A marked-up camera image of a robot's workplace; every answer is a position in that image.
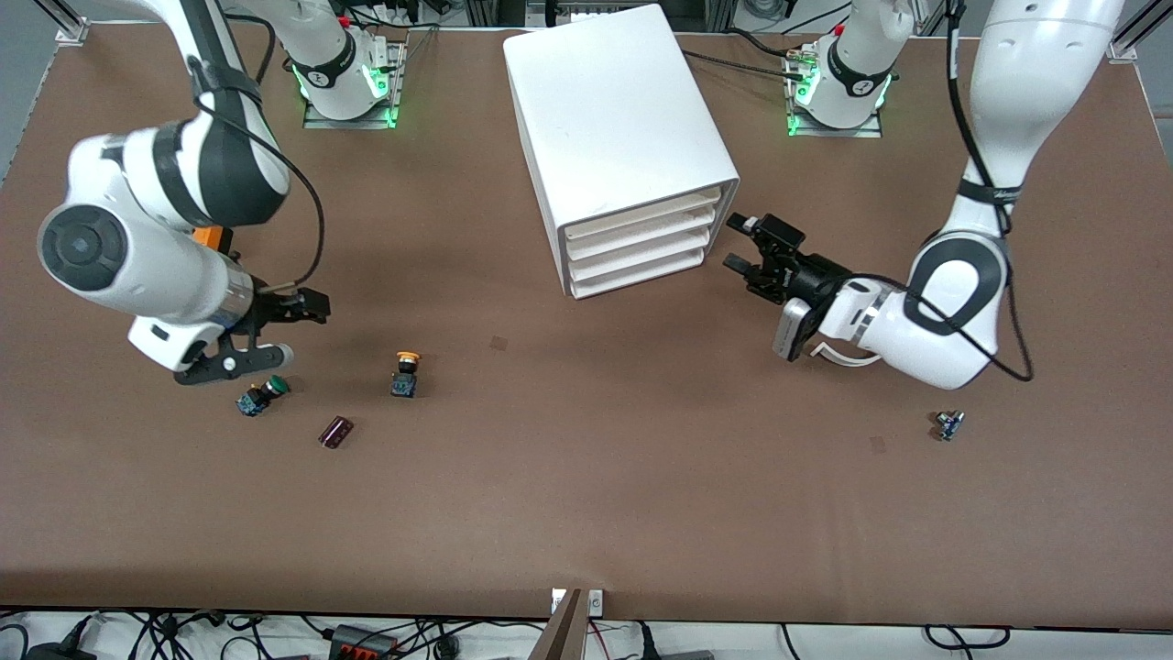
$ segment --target metal mounting plate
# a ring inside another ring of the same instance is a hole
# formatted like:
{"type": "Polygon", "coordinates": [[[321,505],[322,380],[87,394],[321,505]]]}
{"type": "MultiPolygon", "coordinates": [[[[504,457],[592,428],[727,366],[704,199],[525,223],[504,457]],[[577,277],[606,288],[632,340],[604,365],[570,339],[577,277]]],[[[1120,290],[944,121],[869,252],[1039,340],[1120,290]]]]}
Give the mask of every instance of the metal mounting plate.
{"type": "MultiPolygon", "coordinates": [[[[567,590],[550,590],[550,614],[558,610],[558,604],[567,597],[567,590]]],[[[586,593],[586,615],[591,619],[603,617],[603,590],[590,590],[586,593]]]]}

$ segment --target small electronic component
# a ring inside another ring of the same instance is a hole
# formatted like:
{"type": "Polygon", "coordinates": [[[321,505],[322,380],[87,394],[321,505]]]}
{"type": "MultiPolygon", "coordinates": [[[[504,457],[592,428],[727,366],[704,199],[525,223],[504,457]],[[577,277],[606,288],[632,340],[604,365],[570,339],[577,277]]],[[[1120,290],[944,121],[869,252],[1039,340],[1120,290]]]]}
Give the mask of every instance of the small electronic component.
{"type": "Polygon", "coordinates": [[[351,435],[353,429],[353,422],[345,417],[335,417],[330,423],[330,427],[326,427],[326,430],[321,433],[321,436],[318,437],[318,442],[326,449],[338,449],[338,445],[343,444],[343,441],[346,440],[346,436],[351,435]]]}
{"type": "Polygon", "coordinates": [[[290,394],[289,383],[280,376],[270,376],[264,385],[253,386],[240,395],[240,399],[236,400],[236,408],[245,417],[256,417],[264,413],[274,400],[287,394],[290,394]]]}
{"type": "Polygon", "coordinates": [[[330,638],[330,660],[377,660],[387,658],[399,640],[353,626],[338,626],[330,638]]]}
{"type": "Polygon", "coordinates": [[[415,399],[415,370],[420,367],[419,354],[399,352],[399,373],[391,377],[391,396],[415,399]]]}
{"type": "Polygon", "coordinates": [[[965,421],[965,414],[960,410],[938,413],[936,420],[941,427],[941,430],[937,431],[937,437],[948,443],[957,435],[961,423],[965,421]]]}

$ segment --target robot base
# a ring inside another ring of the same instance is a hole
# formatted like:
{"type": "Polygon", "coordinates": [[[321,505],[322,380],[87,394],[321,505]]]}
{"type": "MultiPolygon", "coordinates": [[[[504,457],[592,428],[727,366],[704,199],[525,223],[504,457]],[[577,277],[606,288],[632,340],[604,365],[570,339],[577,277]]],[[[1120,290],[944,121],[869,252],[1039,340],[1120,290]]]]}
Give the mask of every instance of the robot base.
{"type": "MultiPolygon", "coordinates": [[[[385,66],[391,67],[391,70],[386,74],[379,72],[371,73],[372,91],[382,91],[380,86],[387,89],[387,96],[384,100],[375,103],[366,113],[346,121],[323,116],[307,100],[305,103],[305,115],[301,117],[301,127],[348,130],[395,128],[395,124],[399,122],[399,103],[404,91],[404,64],[406,61],[407,47],[405,43],[387,43],[385,66]]],[[[306,94],[303,91],[301,96],[305,97],[306,94]]]]}
{"type": "Polygon", "coordinates": [[[786,95],[786,134],[787,135],[813,135],[816,137],[882,137],[883,130],[880,123],[880,113],[873,110],[872,116],[866,122],[855,128],[832,128],[811,116],[795,98],[809,93],[809,81],[814,77],[815,62],[814,43],[804,43],[798,49],[794,59],[782,57],[782,70],[786,73],[798,73],[806,76],[805,81],[786,79],[782,88],[786,95]]]}

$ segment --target black cable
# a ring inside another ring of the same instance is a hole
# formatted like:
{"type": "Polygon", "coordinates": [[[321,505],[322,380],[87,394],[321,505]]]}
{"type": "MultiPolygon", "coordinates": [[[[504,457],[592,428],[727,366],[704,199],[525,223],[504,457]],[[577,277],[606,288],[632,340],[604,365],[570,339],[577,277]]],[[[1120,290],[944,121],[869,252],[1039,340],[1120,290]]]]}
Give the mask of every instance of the black cable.
{"type": "MultiPolygon", "coordinates": [[[[418,645],[413,646],[412,648],[409,648],[409,649],[407,649],[405,652],[393,652],[393,653],[395,653],[396,658],[399,658],[400,660],[402,660],[404,658],[407,658],[408,655],[411,655],[411,654],[413,654],[413,653],[415,653],[415,652],[418,652],[420,649],[427,648],[428,646],[430,646],[433,644],[436,644],[438,641],[440,641],[442,639],[448,639],[450,637],[454,637],[456,633],[462,632],[462,631],[467,631],[468,628],[472,628],[473,626],[480,626],[482,622],[483,621],[472,621],[472,622],[465,624],[463,626],[460,626],[457,628],[453,628],[450,631],[447,631],[447,632],[445,632],[441,635],[436,635],[434,639],[430,639],[430,640],[425,639],[423,644],[418,644],[418,645]]],[[[415,635],[412,635],[411,638],[407,638],[407,640],[405,640],[402,644],[407,644],[408,641],[412,641],[413,639],[420,638],[423,634],[423,632],[416,633],[415,635]]],[[[391,656],[389,653],[391,652],[384,653],[382,655],[379,655],[378,658],[375,658],[375,660],[385,660],[385,659],[387,659],[387,658],[391,656]]]]}
{"type": "Polygon", "coordinates": [[[244,631],[248,631],[250,628],[256,628],[263,620],[264,617],[260,614],[237,614],[236,617],[232,617],[231,619],[228,620],[228,627],[232,628],[238,633],[243,633],[244,631]],[[237,619],[244,619],[245,622],[237,624],[236,622],[237,619]]]}
{"type": "MultiPolygon", "coordinates": [[[[974,161],[974,168],[977,169],[978,176],[982,177],[982,184],[986,188],[992,188],[994,177],[990,176],[990,170],[985,166],[985,159],[982,158],[982,152],[977,148],[977,141],[974,138],[974,131],[970,129],[969,120],[965,118],[965,111],[961,106],[961,93],[957,90],[957,35],[961,29],[961,16],[965,13],[965,0],[948,0],[947,12],[949,27],[945,36],[945,76],[949,86],[949,106],[952,108],[954,120],[957,122],[957,130],[961,131],[962,142],[965,143],[965,150],[969,151],[969,157],[974,161]]],[[[1006,207],[1003,204],[994,204],[994,211],[998,216],[998,234],[1004,238],[1011,230],[1010,213],[1006,212],[1006,207]]],[[[982,351],[982,353],[990,358],[990,361],[995,367],[1004,372],[1015,381],[1030,383],[1035,380],[1035,365],[1030,359],[1030,349],[1026,348],[1026,339],[1023,335],[1022,322],[1018,319],[1018,304],[1015,297],[1013,268],[1010,268],[1006,273],[1006,301],[1010,306],[1010,325],[1013,328],[1015,340],[1018,342],[1018,353],[1022,355],[1023,360],[1023,373],[1019,374],[1008,368],[1002,362],[995,360],[992,356],[989,356],[985,351],[982,351]]],[[[963,334],[962,336],[965,338],[969,343],[975,347],[977,346],[977,343],[974,342],[968,335],[963,334]]]]}
{"type": "MultiPolygon", "coordinates": [[[[1030,353],[1026,351],[1026,343],[1025,343],[1025,341],[1023,340],[1023,336],[1022,336],[1022,327],[1019,327],[1019,325],[1018,325],[1018,309],[1017,309],[1017,305],[1015,304],[1013,287],[1010,286],[1009,275],[1008,275],[1008,280],[1006,280],[1006,288],[1008,288],[1006,292],[1009,294],[1009,302],[1010,302],[1010,321],[1011,321],[1011,324],[1013,326],[1013,329],[1015,329],[1015,336],[1018,339],[1018,347],[1022,351],[1023,362],[1025,363],[1025,368],[1024,368],[1025,369],[1025,374],[1019,374],[1019,373],[1015,372],[1013,369],[1011,369],[1010,367],[1008,367],[1004,362],[1002,362],[1001,360],[998,360],[997,358],[995,358],[994,354],[991,354],[990,352],[988,352],[985,349],[985,347],[983,347],[982,345],[979,345],[977,342],[977,340],[974,339],[972,335],[970,335],[969,333],[967,333],[965,329],[961,325],[958,325],[957,321],[954,320],[954,318],[951,315],[949,315],[948,313],[945,313],[944,311],[942,311],[941,307],[938,307],[937,305],[933,304],[933,301],[928,300],[923,294],[921,294],[917,291],[914,291],[914,290],[909,288],[908,284],[904,284],[903,281],[900,281],[897,279],[893,279],[891,277],[888,277],[887,274],[876,274],[876,273],[872,273],[872,272],[852,272],[852,273],[848,273],[848,274],[835,277],[833,279],[828,279],[828,280],[823,281],[819,286],[819,288],[821,288],[822,286],[828,286],[830,284],[842,284],[843,281],[847,281],[848,279],[872,279],[874,281],[880,281],[880,283],[883,283],[883,284],[887,284],[887,285],[891,286],[893,288],[896,288],[901,293],[904,293],[904,294],[911,297],[917,302],[920,302],[920,304],[929,307],[929,311],[931,311],[933,313],[935,313],[938,317],[941,317],[941,321],[944,322],[947,327],[949,327],[950,329],[952,329],[954,333],[961,335],[961,338],[963,340],[965,340],[965,342],[968,342],[969,346],[974,347],[975,349],[977,349],[977,352],[979,354],[982,354],[983,356],[985,356],[985,359],[990,361],[990,365],[992,365],[994,367],[998,368],[999,370],[1002,370],[1004,374],[1006,374],[1008,376],[1010,376],[1015,381],[1018,381],[1021,383],[1029,383],[1029,382],[1031,382],[1035,379],[1035,368],[1033,368],[1033,365],[1031,363],[1031,360],[1030,360],[1030,353]]],[[[827,306],[832,301],[834,301],[834,298],[833,297],[828,297],[827,300],[823,302],[822,306],[827,306]]]]}
{"type": "Polygon", "coordinates": [[[744,30],[744,29],[741,29],[739,27],[726,28],[725,29],[725,34],[737,34],[739,36],[744,36],[750,43],[753,43],[754,48],[761,50],[762,53],[765,53],[767,55],[773,55],[775,57],[785,57],[786,56],[786,50],[779,50],[777,48],[771,48],[769,46],[766,46],[765,43],[762,43],[761,41],[759,41],[758,38],[753,35],[753,33],[746,32],[746,30],[744,30]]]}
{"type": "Polygon", "coordinates": [[[269,653],[269,649],[265,648],[265,642],[260,641],[260,631],[257,630],[257,626],[252,627],[252,639],[256,640],[257,651],[265,656],[265,660],[273,660],[273,654],[269,653]]]}
{"type": "Polygon", "coordinates": [[[265,56],[260,59],[260,66],[257,67],[257,84],[260,84],[265,80],[265,72],[269,70],[269,62],[273,59],[273,50],[277,49],[277,30],[273,29],[273,23],[266,21],[265,19],[258,19],[257,16],[249,16],[245,14],[224,14],[225,19],[231,19],[233,21],[242,21],[248,23],[256,23],[265,26],[265,30],[269,32],[269,45],[265,46],[265,56]]]}
{"type": "Polygon", "coordinates": [[[965,660],[974,660],[974,651],[990,651],[991,648],[999,648],[1005,646],[1006,642],[1010,641],[1010,628],[998,628],[998,630],[1002,631],[1002,639],[996,639],[994,641],[985,644],[972,644],[965,641],[965,638],[961,637],[961,633],[957,632],[957,628],[947,624],[924,626],[924,637],[928,638],[929,642],[933,644],[933,646],[936,646],[937,648],[948,651],[950,653],[952,653],[954,651],[961,651],[965,654],[965,660]],[[943,641],[938,641],[937,638],[933,635],[933,628],[944,628],[949,631],[949,633],[952,634],[954,639],[957,640],[957,644],[945,644],[943,641]]]}
{"type": "MultiPolygon", "coordinates": [[[[537,624],[531,624],[529,621],[481,621],[482,624],[488,624],[497,628],[511,628],[516,626],[526,626],[527,628],[534,628],[535,631],[544,631],[544,626],[538,626],[537,624]]],[[[609,633],[611,631],[622,631],[623,628],[615,628],[610,626],[599,626],[599,632],[609,633]]]]}
{"type": "Polygon", "coordinates": [[[258,646],[257,642],[252,641],[252,638],[249,638],[249,637],[245,637],[245,635],[235,637],[235,638],[225,641],[224,646],[221,647],[221,660],[224,660],[224,654],[228,653],[228,647],[232,646],[233,641],[246,641],[246,642],[251,644],[257,649],[257,660],[263,660],[264,655],[260,654],[260,648],[262,647],[258,646]]]}
{"type": "Polygon", "coordinates": [[[850,7],[850,6],[852,6],[850,2],[843,2],[842,5],[835,7],[834,9],[823,12],[823,13],[819,14],[818,16],[807,19],[807,20],[805,20],[805,21],[802,21],[802,22],[800,22],[798,25],[792,25],[791,27],[784,29],[782,32],[779,32],[778,34],[789,34],[789,33],[794,32],[795,29],[798,29],[798,28],[800,28],[802,26],[811,25],[811,23],[813,23],[814,21],[816,21],[819,19],[825,19],[825,18],[834,14],[835,12],[842,12],[843,9],[846,9],[846,8],[850,7]]]}
{"type": "Polygon", "coordinates": [[[0,633],[5,631],[16,631],[20,633],[20,656],[16,660],[25,660],[25,656],[28,655],[28,628],[21,626],[20,624],[7,624],[5,626],[0,626],[0,633]]]}
{"type": "Polygon", "coordinates": [[[660,660],[659,651],[656,648],[656,638],[652,637],[652,630],[647,626],[646,621],[636,622],[639,624],[639,632],[644,635],[643,660],[660,660]]]}
{"type": "Polygon", "coordinates": [[[127,660],[137,660],[137,658],[138,658],[138,645],[142,644],[143,638],[147,637],[147,631],[151,630],[151,624],[155,620],[155,615],[151,614],[147,619],[141,619],[136,614],[130,614],[130,615],[134,617],[136,620],[138,620],[143,625],[143,627],[138,631],[138,637],[135,638],[135,644],[130,647],[130,653],[127,654],[127,660]]]}
{"type": "Polygon", "coordinates": [[[802,660],[799,658],[799,652],[794,651],[794,642],[791,641],[791,631],[786,627],[786,624],[779,624],[782,627],[782,639],[786,640],[786,651],[791,652],[791,658],[794,660],[802,660]]]}
{"type": "Polygon", "coordinates": [[[391,21],[385,21],[385,20],[380,19],[379,16],[371,16],[371,15],[364,14],[364,13],[359,12],[358,9],[355,9],[354,7],[348,7],[348,9],[355,16],[360,16],[362,20],[371,21],[371,25],[381,25],[384,27],[398,27],[399,29],[409,29],[409,28],[413,28],[413,27],[440,27],[440,23],[409,23],[409,25],[399,25],[399,23],[393,23],[391,21]]]}
{"type": "Polygon", "coordinates": [[[305,614],[298,614],[298,618],[301,619],[301,621],[304,621],[305,625],[310,626],[310,628],[313,632],[316,632],[319,635],[321,635],[321,639],[326,639],[326,628],[319,628],[318,626],[314,626],[313,621],[311,621],[310,618],[306,617],[305,614]]]}
{"type": "MultiPolygon", "coordinates": [[[[977,140],[974,138],[974,131],[970,129],[965,110],[961,104],[961,93],[957,90],[957,36],[961,29],[961,16],[965,13],[965,0],[948,0],[948,2],[949,8],[945,14],[949,20],[948,28],[945,29],[945,80],[949,84],[949,106],[952,109],[954,120],[957,122],[957,130],[961,131],[962,142],[965,143],[965,150],[969,152],[969,157],[974,159],[974,166],[977,169],[978,176],[982,177],[982,185],[992,188],[994,177],[990,176],[990,170],[985,166],[985,158],[982,157],[982,152],[977,148],[977,140]]],[[[1004,237],[1011,229],[1010,215],[1003,204],[994,204],[994,212],[998,216],[998,231],[1004,237]]]]}
{"type": "Polygon", "coordinates": [[[766,69],[766,68],[761,68],[761,67],[754,67],[754,66],[751,66],[751,64],[743,64],[741,62],[731,62],[728,60],[723,60],[720,57],[713,57],[712,55],[703,55],[700,53],[693,53],[692,50],[685,50],[684,48],[682,48],[680,52],[684,53],[685,55],[690,56],[690,57],[696,57],[698,60],[705,60],[707,62],[714,62],[714,63],[723,64],[723,66],[726,66],[726,67],[732,67],[732,68],[735,68],[735,69],[743,69],[743,70],[748,70],[748,72],[753,72],[753,73],[761,73],[761,74],[766,74],[766,75],[775,75],[778,77],[785,77],[787,80],[802,80],[802,76],[799,75],[799,74],[796,74],[796,73],[786,73],[786,72],[780,72],[780,70],[774,70],[774,69],[766,69]]]}
{"type": "Polygon", "coordinates": [[[310,183],[310,178],[306,177],[306,175],[301,171],[301,169],[298,168],[296,164],[293,164],[293,161],[289,159],[289,157],[285,156],[285,154],[280,152],[280,150],[277,149],[277,147],[273,147],[256,132],[240,125],[236,121],[224,116],[222,113],[209,108],[199,100],[198,96],[194,97],[192,102],[196,104],[197,108],[199,108],[204,113],[208,113],[208,115],[215,118],[216,121],[224,122],[225,125],[246,136],[255,144],[259,144],[263,149],[265,149],[274,157],[277,157],[277,159],[282,161],[282,163],[284,163],[285,166],[289,168],[289,170],[292,171],[293,175],[298,177],[301,184],[305,185],[306,191],[310,192],[310,198],[313,199],[313,207],[318,213],[318,245],[313,250],[313,260],[310,261],[310,267],[306,268],[304,274],[290,281],[290,285],[292,286],[298,286],[300,284],[304,284],[307,279],[310,279],[310,277],[313,275],[313,272],[318,270],[318,264],[321,263],[321,252],[326,244],[326,211],[321,207],[321,197],[318,196],[318,191],[313,188],[313,184],[310,183]]]}

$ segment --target black strap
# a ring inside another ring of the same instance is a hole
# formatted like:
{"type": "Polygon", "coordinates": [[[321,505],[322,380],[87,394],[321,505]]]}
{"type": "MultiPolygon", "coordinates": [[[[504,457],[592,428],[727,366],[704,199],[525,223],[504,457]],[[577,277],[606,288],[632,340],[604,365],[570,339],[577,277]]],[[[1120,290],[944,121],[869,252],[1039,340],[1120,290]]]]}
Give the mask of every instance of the black strap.
{"type": "Polygon", "coordinates": [[[183,127],[188,122],[172,121],[164,123],[155,132],[155,142],[151,144],[151,156],[155,159],[155,172],[158,182],[163,186],[167,200],[171,202],[179,217],[188,220],[194,226],[211,226],[216,224],[208,217],[199,204],[191,198],[188,184],[183,182],[183,172],[179,171],[179,151],[183,148],[183,127]]]}
{"type": "Polygon", "coordinates": [[[297,60],[290,60],[293,62],[293,67],[297,69],[298,75],[301,76],[301,80],[319,89],[330,89],[334,86],[338,76],[351,68],[351,64],[354,63],[354,55],[358,52],[358,47],[354,46],[354,35],[350,32],[345,32],[344,34],[346,34],[346,45],[343,46],[343,52],[324,64],[311,67],[297,60]]]}
{"type": "Polygon", "coordinates": [[[240,69],[222,67],[189,55],[188,70],[191,74],[192,97],[198,98],[205,91],[229,89],[239,91],[260,104],[260,86],[240,69]]]}
{"type": "Polygon", "coordinates": [[[891,67],[888,67],[880,73],[866,75],[848,67],[843,60],[839,59],[838,39],[830,43],[830,49],[827,50],[827,63],[830,66],[830,74],[835,76],[835,80],[843,83],[847,95],[855,98],[872,94],[876,87],[883,84],[884,80],[888,79],[888,73],[891,72],[891,67]]]}
{"type": "Polygon", "coordinates": [[[962,178],[961,183],[957,184],[957,193],[962,197],[969,197],[975,202],[990,204],[992,206],[1001,206],[1003,204],[1012,204],[1017,202],[1018,195],[1022,193],[1022,190],[1021,185],[1016,185],[1013,188],[992,188],[974,183],[967,178],[962,178]]]}

